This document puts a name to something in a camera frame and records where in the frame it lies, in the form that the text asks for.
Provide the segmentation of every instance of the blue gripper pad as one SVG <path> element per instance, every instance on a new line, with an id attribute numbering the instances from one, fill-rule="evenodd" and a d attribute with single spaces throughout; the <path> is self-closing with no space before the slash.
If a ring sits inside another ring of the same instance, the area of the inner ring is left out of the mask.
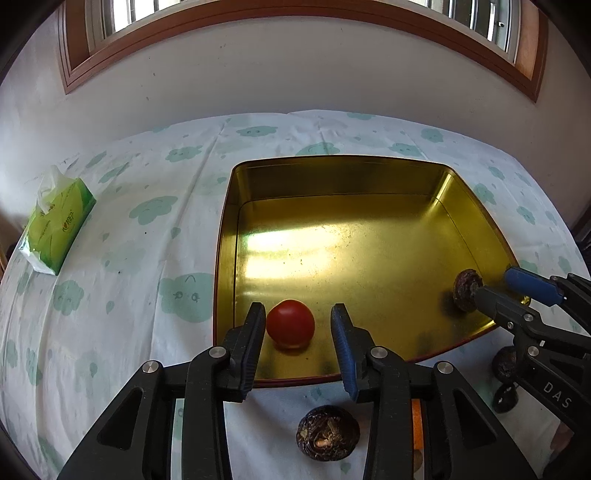
<path id="1" fill-rule="evenodd" d="M 556 284 L 520 267 L 511 267 L 505 272 L 505 283 L 511 290 L 527 295 L 548 307 L 560 305 L 563 301 Z"/>
<path id="2" fill-rule="evenodd" d="M 345 304 L 337 303 L 330 311 L 330 331 L 345 391 L 353 401 L 370 401 L 367 353 L 375 346 L 365 329 L 351 322 Z"/>

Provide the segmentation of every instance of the red tomato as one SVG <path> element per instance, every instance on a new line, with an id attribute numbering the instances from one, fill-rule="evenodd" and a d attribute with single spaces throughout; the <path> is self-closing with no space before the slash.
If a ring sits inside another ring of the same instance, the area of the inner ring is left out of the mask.
<path id="1" fill-rule="evenodd" d="M 314 336 L 314 316 L 297 300 L 283 300 L 267 314 L 267 333 L 281 348 L 302 348 Z"/>

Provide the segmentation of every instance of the shiitake mushroom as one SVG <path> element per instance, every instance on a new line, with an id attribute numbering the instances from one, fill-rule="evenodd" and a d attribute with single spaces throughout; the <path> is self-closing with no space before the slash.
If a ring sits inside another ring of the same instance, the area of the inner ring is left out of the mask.
<path id="1" fill-rule="evenodd" d="M 482 277 L 476 270 L 472 268 L 462 270 L 453 283 L 453 303 L 463 312 L 474 312 L 476 310 L 474 295 L 482 286 Z"/>
<path id="2" fill-rule="evenodd" d="M 346 410 L 325 405 L 310 410 L 295 434 L 302 453 L 321 462 L 348 457 L 359 441 L 359 424 Z"/>
<path id="3" fill-rule="evenodd" d="M 503 383 L 513 383 L 517 371 L 517 349 L 513 345 L 501 348 L 492 359 L 492 373 Z"/>
<path id="4" fill-rule="evenodd" d="M 515 384 L 501 385 L 492 400 L 492 409 L 497 413 L 507 413 L 513 410 L 519 401 Z"/>

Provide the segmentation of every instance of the white wall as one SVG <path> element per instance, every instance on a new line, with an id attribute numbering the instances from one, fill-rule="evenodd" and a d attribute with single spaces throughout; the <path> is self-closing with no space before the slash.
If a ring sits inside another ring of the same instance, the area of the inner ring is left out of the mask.
<path id="1" fill-rule="evenodd" d="M 183 34 L 66 96 L 52 16 L 0 86 L 0 212 L 22 223 L 35 176 L 105 142 L 193 118 L 315 108 L 409 119 L 494 145 L 520 160 L 569 224 L 591 196 L 591 79 L 553 25 L 537 104 L 440 45 L 322 18 L 240 21 Z"/>

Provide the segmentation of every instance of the black plastic arm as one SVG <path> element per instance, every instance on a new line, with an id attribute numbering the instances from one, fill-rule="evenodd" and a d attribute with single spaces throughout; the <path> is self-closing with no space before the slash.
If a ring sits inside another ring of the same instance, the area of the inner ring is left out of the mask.
<path id="1" fill-rule="evenodd" d="M 253 303 L 223 346 L 191 363 L 148 361 L 84 436 L 58 480 L 170 480 L 176 399 L 185 398 L 183 480 L 231 480 L 223 402 L 252 389 L 265 333 L 265 308 Z"/>
<path id="2" fill-rule="evenodd" d="M 254 382 L 265 333 L 265 307 L 253 303 L 244 325 L 189 366 L 183 413 L 183 480 L 231 480 L 223 402 L 241 403 Z"/>
<path id="3" fill-rule="evenodd" d="M 567 278 L 549 279 L 520 267 L 505 272 L 505 283 L 516 292 L 551 307 L 558 305 L 591 333 L 591 281 L 569 273 Z"/>
<path id="4" fill-rule="evenodd" d="M 463 375 L 448 362 L 429 370 L 431 394 L 421 400 L 425 479 L 537 479 L 513 439 Z"/>
<path id="5" fill-rule="evenodd" d="M 169 479 L 175 399 L 164 394 L 164 377 L 159 362 L 146 362 L 90 428 L 58 479 Z"/>
<path id="6" fill-rule="evenodd" d="M 516 382 L 575 433 L 591 432 L 591 338 L 545 325 L 539 312 L 489 287 L 476 307 L 513 333 Z"/>
<path id="7" fill-rule="evenodd" d="M 452 364 L 406 364 L 354 327 L 343 304 L 331 330 L 345 390 L 374 402 L 364 480 L 413 478 L 411 398 L 421 399 L 426 480 L 534 480 L 494 414 Z"/>
<path id="8" fill-rule="evenodd" d="M 560 305 L 575 322 L 591 334 L 591 282 L 583 277 L 569 273 L 567 278 L 551 277 L 564 293 Z"/>

